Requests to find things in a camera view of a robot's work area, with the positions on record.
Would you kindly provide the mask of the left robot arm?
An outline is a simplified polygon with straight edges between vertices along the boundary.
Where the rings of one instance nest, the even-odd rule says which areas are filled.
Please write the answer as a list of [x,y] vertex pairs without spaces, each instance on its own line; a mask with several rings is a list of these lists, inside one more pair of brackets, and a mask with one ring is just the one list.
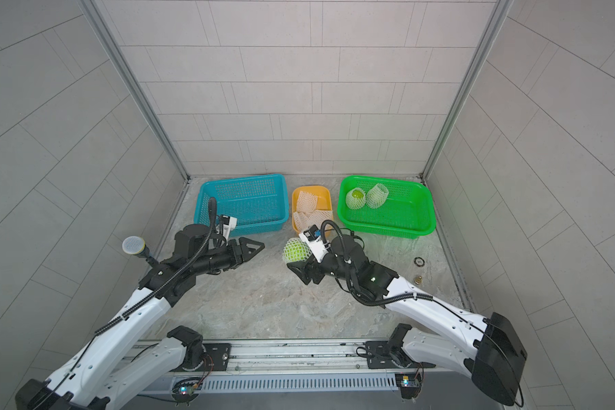
[[159,377],[175,369],[194,371],[205,364],[203,337],[179,326],[127,366],[118,365],[153,324],[175,306],[201,275],[218,275],[252,260],[264,244],[232,238],[230,215],[217,214],[208,200],[208,222],[177,232],[174,251],[164,261],[150,256],[141,237],[123,249],[144,258],[150,271],[116,316],[95,331],[82,350],[46,380],[31,379],[15,395],[19,409],[120,409]]

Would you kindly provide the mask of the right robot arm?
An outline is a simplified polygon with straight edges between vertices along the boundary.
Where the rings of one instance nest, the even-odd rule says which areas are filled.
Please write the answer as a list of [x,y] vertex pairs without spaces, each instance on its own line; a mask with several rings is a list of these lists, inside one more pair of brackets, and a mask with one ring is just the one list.
[[387,355],[399,367],[443,367],[469,377],[483,394],[504,406],[524,406],[521,381],[528,354],[507,317],[473,314],[420,290],[370,260],[360,238],[343,234],[331,220],[289,239],[283,261],[305,285],[332,277],[361,305],[389,309],[437,334],[432,343],[410,326],[398,326],[399,339]]

